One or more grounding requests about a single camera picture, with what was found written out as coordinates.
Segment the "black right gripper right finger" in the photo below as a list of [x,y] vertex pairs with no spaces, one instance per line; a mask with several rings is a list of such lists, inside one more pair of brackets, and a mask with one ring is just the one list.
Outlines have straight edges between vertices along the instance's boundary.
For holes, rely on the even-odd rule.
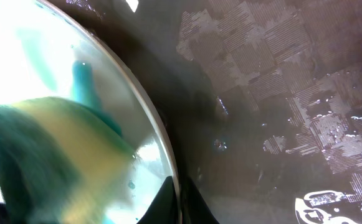
[[184,224],[219,224],[190,177],[181,185]]

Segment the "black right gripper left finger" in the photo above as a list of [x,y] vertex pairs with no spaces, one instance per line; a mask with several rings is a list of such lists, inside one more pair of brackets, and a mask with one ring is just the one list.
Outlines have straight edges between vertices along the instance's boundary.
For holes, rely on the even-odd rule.
[[168,176],[137,224],[176,224],[177,221],[178,206],[173,178]]

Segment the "green yellow scrub sponge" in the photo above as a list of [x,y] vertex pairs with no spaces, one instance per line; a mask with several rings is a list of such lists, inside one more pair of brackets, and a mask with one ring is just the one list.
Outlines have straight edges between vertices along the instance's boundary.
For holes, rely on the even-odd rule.
[[134,149],[108,115],[54,96],[0,105],[0,190],[12,223],[101,223],[130,204]]

